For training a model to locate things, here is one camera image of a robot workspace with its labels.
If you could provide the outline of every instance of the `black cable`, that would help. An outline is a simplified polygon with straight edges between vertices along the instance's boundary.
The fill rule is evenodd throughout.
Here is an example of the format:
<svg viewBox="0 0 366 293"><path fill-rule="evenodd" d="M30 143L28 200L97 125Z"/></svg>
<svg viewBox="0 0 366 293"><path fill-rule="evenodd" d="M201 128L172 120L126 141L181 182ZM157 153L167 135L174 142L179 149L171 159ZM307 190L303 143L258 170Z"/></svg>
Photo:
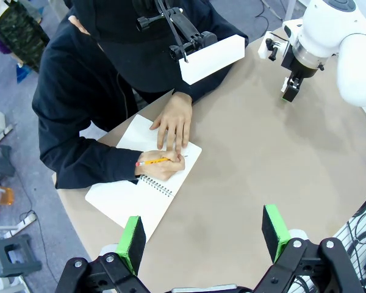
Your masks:
<svg viewBox="0 0 366 293"><path fill-rule="evenodd" d="M366 216L366 213L365 213L364 215L362 215L362 216L358 219L358 221L356 222L356 226L355 226L355 230L354 230L354 232L355 232L355 238L357 238L357 228L358 228L358 225L359 225L359 223L361 222L361 220L362 220L365 216Z"/></svg>
<svg viewBox="0 0 366 293"><path fill-rule="evenodd" d="M347 227L348 227L348 231L350 232L351 240L353 241L353 245L354 245L354 236L353 236L353 232L351 230L349 221L347 221ZM365 285L364 285L364 282L363 282L364 276L362 274L361 262L359 261L359 255L358 255L358 251L356 249L355 249L355 255L356 255L356 261L358 263L359 273L361 275L361 283L362 283L362 286L365 288Z"/></svg>
<svg viewBox="0 0 366 293"><path fill-rule="evenodd" d="M305 280L300 276L295 276L295 279L299 282L294 281L294 283L299 284L304 289L305 293L309 293L309 286L307 285Z"/></svg>
<svg viewBox="0 0 366 293"><path fill-rule="evenodd" d="M353 251L356 250L356 245L360 244L360 241L366 238L366 231L362 232L360 235L353 240L353 243L351 243L350 247L347 250L348 255L351 258L351 255L353 254ZM361 283L366 286L366 278L361 279Z"/></svg>
<svg viewBox="0 0 366 293"><path fill-rule="evenodd" d="M277 34L274 34L273 32L271 32L270 33L271 35L274 35L275 37L277 37L277 38L280 38L281 40L284 40L285 42L289 42L288 40L286 40L285 38L282 38L282 37L280 37L279 35L277 35Z"/></svg>
<svg viewBox="0 0 366 293"><path fill-rule="evenodd" d="M19 220L20 220L20 222L23 222L24 224L26 224L26 223L24 222L24 219L25 219L25 218L27 218L31 213L34 213L34 214L35 214L35 218L37 219L37 223L38 223L38 226L39 226L39 232L40 232L40 234L41 234L41 239L42 239L42 244L43 244L43 251L45 252L46 266L48 267L48 269L49 269L49 271L50 271L50 274L51 274L51 276L53 277L53 280L58 284L59 282L58 282L58 281L57 281L57 279L55 278L55 276L54 276L54 274L53 274L53 271L51 270L50 265L49 265L48 253L47 253L47 251L46 251L45 240L44 240L44 238L43 238L41 222L40 222L40 220L39 220L39 217L38 217L37 213L32 209L32 201L31 201L31 198L30 198L29 194L27 193L26 188L24 188L24 184L23 184L23 182L22 182L22 180L21 180L21 178L20 178L19 174L17 174L17 173L16 173L16 175L17 175L17 177L18 177L18 179L19 179L20 184L22 185L22 188L23 188L24 194L26 194L26 196L27 196L27 198L28 198L28 200L29 200L29 202L30 202L30 210L29 210L28 212L22 212L22 213L19 215Z"/></svg>
<svg viewBox="0 0 366 293"><path fill-rule="evenodd" d="M356 211L356 213L353 215L353 218L359 217L366 211L366 201L363 203L363 205Z"/></svg>
<svg viewBox="0 0 366 293"><path fill-rule="evenodd" d="M256 15L255 16L255 18L259 18L259 17L261 17L261 18L264 18L265 19L265 21L267 22L267 27L266 27L266 29L264 30L264 32L263 32L263 34L260 36L260 37L263 37L265 34L266 34L266 31L267 31L267 29L268 29L268 25L269 25L269 23L268 23L268 19L267 19L267 17L265 17L265 16L263 16L262 14L264 13L264 3L261 1L261 3L262 3L262 12L260 12L258 15Z"/></svg>

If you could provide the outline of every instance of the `table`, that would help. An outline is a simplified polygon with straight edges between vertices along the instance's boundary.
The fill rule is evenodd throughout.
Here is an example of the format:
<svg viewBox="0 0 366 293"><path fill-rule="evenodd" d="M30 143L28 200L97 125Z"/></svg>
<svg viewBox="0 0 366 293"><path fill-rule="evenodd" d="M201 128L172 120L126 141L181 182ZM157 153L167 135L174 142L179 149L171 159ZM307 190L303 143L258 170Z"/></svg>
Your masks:
<svg viewBox="0 0 366 293"><path fill-rule="evenodd" d="M146 245L139 277L151 292L254 288L271 265L261 232L264 204L277 204L290 229L319 243L366 199L366 115L340 98L336 58L288 103L279 89L290 72L280 60L260 60L260 42L193 107L190 141L203 151ZM140 113L155 119L168 97ZM116 145L130 120L100 141ZM94 259L119 241L122 228L84 200L87 190L59 195Z"/></svg>

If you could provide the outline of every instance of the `sleeve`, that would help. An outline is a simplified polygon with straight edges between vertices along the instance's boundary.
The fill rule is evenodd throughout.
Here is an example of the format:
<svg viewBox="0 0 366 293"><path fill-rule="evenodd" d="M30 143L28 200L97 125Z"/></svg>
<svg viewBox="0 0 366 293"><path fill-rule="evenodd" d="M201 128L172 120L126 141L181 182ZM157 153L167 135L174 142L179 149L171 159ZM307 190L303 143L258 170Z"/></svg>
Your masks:
<svg viewBox="0 0 366 293"><path fill-rule="evenodd" d="M101 86L74 61L42 62L32 107L38 115L40 159L57 173L56 188L75 189L120 180L134 180L141 152L118 149L79 136L91 119L86 100L102 95Z"/></svg>
<svg viewBox="0 0 366 293"><path fill-rule="evenodd" d="M187 3L184 1L182 6L184 7L186 16L199 32L212 32L217 36L219 41L232 35L240 35L245 38L245 46L248 46L248 36L219 15L209 0L191 0L187 1ZM195 102L206 93L215 90L222 83L231 68L232 65L226 66L192 85L188 85L182 81L175 88L174 92L186 93Z"/></svg>

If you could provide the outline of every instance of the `notebook page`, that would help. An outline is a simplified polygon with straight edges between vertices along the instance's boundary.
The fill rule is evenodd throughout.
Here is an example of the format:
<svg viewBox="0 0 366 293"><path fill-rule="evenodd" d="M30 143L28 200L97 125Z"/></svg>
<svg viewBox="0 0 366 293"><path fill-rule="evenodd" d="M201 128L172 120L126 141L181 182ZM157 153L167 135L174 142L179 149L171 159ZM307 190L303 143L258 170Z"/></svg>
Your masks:
<svg viewBox="0 0 366 293"><path fill-rule="evenodd" d="M136 115L124 133L121 141L118 143L117 148L128 148L137 151L156 150L158 129L153 131L149 130L151 125L152 121L142 117L141 115ZM166 150L166 148L166 143L164 143L163 150ZM172 196L175 196L201 152L202 149L200 147L189 142L187 148L182 149L182 155L187 156L184 158L185 169L174 174L168 181L160 181L155 178L152 179L166 187L172 192ZM144 184L147 185L147 183L141 180L138 182L139 186L143 186Z"/></svg>
<svg viewBox="0 0 366 293"><path fill-rule="evenodd" d="M151 121L137 115L117 147L139 151L156 150L157 130L150 131L149 127L151 125ZM175 174L167 182L158 182L173 190L175 196L200 153L201 148L189 143L188 147L182 152L183 155L188 156L185 158L185 170ZM126 226L130 216L140 215L146 241L148 241L174 196L168 197L144 181L139 180L137 184L129 181L95 184L88 191L85 199L122 227Z"/></svg>
<svg viewBox="0 0 366 293"><path fill-rule="evenodd" d="M166 197L155 189L140 189L129 181L119 181L93 185L85 199L123 228L130 216L140 215L148 241L173 197Z"/></svg>

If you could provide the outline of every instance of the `left hand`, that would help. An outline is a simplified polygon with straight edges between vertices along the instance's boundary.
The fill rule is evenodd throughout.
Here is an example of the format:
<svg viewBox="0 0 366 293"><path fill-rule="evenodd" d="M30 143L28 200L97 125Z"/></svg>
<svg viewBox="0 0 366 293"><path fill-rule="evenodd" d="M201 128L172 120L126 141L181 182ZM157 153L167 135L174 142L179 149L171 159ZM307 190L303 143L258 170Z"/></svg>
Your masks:
<svg viewBox="0 0 366 293"><path fill-rule="evenodd" d="M185 148L188 144L192 114L191 97L185 93L174 93L150 128L151 130L159 128L157 135L157 148L159 150L163 147L165 131L168 130L167 151L173 149L176 134L176 152L181 153L182 147Z"/></svg>

